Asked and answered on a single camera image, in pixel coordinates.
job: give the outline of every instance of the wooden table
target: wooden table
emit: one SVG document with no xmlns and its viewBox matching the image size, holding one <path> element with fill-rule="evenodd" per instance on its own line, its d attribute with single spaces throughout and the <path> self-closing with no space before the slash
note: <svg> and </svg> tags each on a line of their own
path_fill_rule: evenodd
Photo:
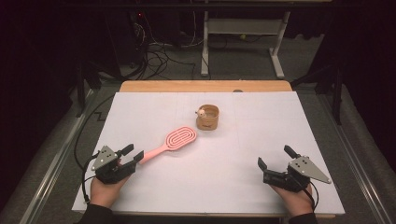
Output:
<svg viewBox="0 0 396 224">
<path fill-rule="evenodd" d="M 130 154 L 154 149 L 180 124 L 194 127 L 194 109 L 202 102 L 219 105 L 219 127 L 210 132 L 196 130 L 198 137 L 190 145 L 138 165 L 114 204 L 116 214 L 283 217 L 286 214 L 281 200 L 262 183 L 257 158 L 275 161 L 269 169 L 285 171 L 290 161 L 283 152 L 285 143 L 309 155 L 328 172 L 301 103 L 284 80 L 126 81 L 113 101 L 94 151 L 102 146 L 118 150 L 131 143 L 135 151 Z M 241 104 L 252 109 L 245 111 Z M 132 156 L 127 155 L 123 161 Z M 328 201 L 319 203 L 319 217 L 345 213 L 334 186 L 317 183 L 317 187 L 320 199 Z M 84 209 L 79 192 L 73 210 Z"/>
</svg>

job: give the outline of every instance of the dark background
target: dark background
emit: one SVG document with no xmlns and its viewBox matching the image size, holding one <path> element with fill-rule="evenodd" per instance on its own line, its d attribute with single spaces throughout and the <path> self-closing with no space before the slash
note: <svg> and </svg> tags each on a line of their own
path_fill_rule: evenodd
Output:
<svg viewBox="0 0 396 224">
<path fill-rule="evenodd" d="M 118 69 L 114 68 L 117 62 L 129 59 L 115 51 L 119 46 L 111 44 L 124 43 L 129 49 L 135 47 L 134 43 L 125 40 L 111 40 L 117 35 L 107 33 L 101 22 L 94 22 L 94 16 L 63 13 L 56 4 L 49 0 L 0 2 L 0 168 L 3 172 L 0 209 L 7 203 L 40 145 L 70 107 L 69 92 L 77 83 L 78 62 L 91 60 L 92 55 L 98 52 L 106 52 L 106 55 L 114 56 L 106 61 L 113 63 L 102 66 L 110 66 L 117 73 Z M 396 143 L 396 93 L 393 90 L 396 84 L 395 6 L 390 0 L 363 1 L 362 5 L 362 10 L 337 11 L 333 16 L 323 11 L 291 13 L 285 36 L 294 38 L 303 34 L 309 39 L 326 34 L 311 71 L 318 70 L 334 58 L 342 62 L 344 81 L 355 105 L 395 170 L 395 161 L 392 160 Z M 218 17 L 247 15 L 241 11 L 211 13 Z M 278 14 L 258 12 L 248 13 L 248 17 Z M 197 29 L 202 31 L 203 13 L 196 16 L 200 21 Z M 147 12 L 147 18 L 154 32 L 174 45 L 179 43 L 180 30 L 189 35 L 193 33 L 189 12 Z M 90 25 L 78 27 L 74 20 L 87 22 L 85 24 L 93 22 L 93 34 L 97 34 L 94 37 L 98 42 L 82 48 L 81 37 L 92 37 L 85 36 Z M 90 71 L 92 76 L 97 72 L 95 69 Z"/>
</svg>

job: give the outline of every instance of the table leg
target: table leg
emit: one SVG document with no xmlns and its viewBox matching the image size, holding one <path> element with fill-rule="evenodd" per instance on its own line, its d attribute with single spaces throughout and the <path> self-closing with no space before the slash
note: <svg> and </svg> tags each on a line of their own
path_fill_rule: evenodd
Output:
<svg viewBox="0 0 396 224">
<path fill-rule="evenodd" d="M 201 76 L 206 77 L 209 74 L 209 51 L 207 47 L 207 38 L 208 38 L 208 31 L 207 31 L 207 20 L 208 20 L 208 12 L 205 12 L 204 18 L 204 48 L 202 50 L 202 60 L 201 60 Z"/>
<path fill-rule="evenodd" d="M 271 55 L 271 60 L 274 65 L 275 71 L 276 71 L 276 76 L 279 79 L 284 79 L 285 75 L 283 74 L 282 67 L 279 62 L 279 58 L 277 57 L 277 53 L 280 48 L 280 44 L 282 43 L 283 35 L 285 34 L 286 26 L 288 25 L 288 20 L 289 20 L 290 12 L 285 12 L 283 15 L 283 20 L 282 23 L 279 26 L 279 30 L 277 33 L 277 39 L 276 39 L 276 46 L 274 48 L 270 48 L 270 55 Z"/>
</svg>

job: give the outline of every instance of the hairbrush handle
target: hairbrush handle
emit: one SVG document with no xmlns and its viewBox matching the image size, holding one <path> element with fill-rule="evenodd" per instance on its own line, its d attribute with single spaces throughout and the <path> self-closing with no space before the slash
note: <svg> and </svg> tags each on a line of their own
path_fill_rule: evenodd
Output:
<svg viewBox="0 0 396 224">
<path fill-rule="evenodd" d="M 151 160 L 152 158 L 154 158 L 154 157 L 160 155 L 162 152 L 164 152 L 164 151 L 166 151 L 166 150 L 168 150 L 168 149 L 169 149 L 169 147 L 168 147 L 168 145 L 166 145 L 166 143 L 165 143 L 165 144 L 163 144 L 162 146 L 157 147 L 157 148 L 155 148 L 155 149 L 152 149 L 152 150 L 149 151 L 149 152 L 145 152 L 145 156 L 144 156 L 143 159 L 139 162 L 139 164 L 143 164 L 143 163 L 145 163 L 146 161 Z"/>
</svg>

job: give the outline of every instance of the pink hairbrush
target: pink hairbrush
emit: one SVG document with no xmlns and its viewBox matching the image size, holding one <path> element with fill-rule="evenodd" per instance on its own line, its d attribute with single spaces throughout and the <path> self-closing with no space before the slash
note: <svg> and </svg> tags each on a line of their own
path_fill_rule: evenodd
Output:
<svg viewBox="0 0 396 224">
<path fill-rule="evenodd" d="M 162 146 L 145 153 L 144 158 L 139 163 L 143 164 L 146 161 L 158 156 L 164 151 L 177 150 L 181 147 L 184 147 L 188 143 L 193 142 L 196 137 L 197 133 L 194 129 L 186 126 L 180 127 L 166 136 L 166 140 Z"/>
</svg>

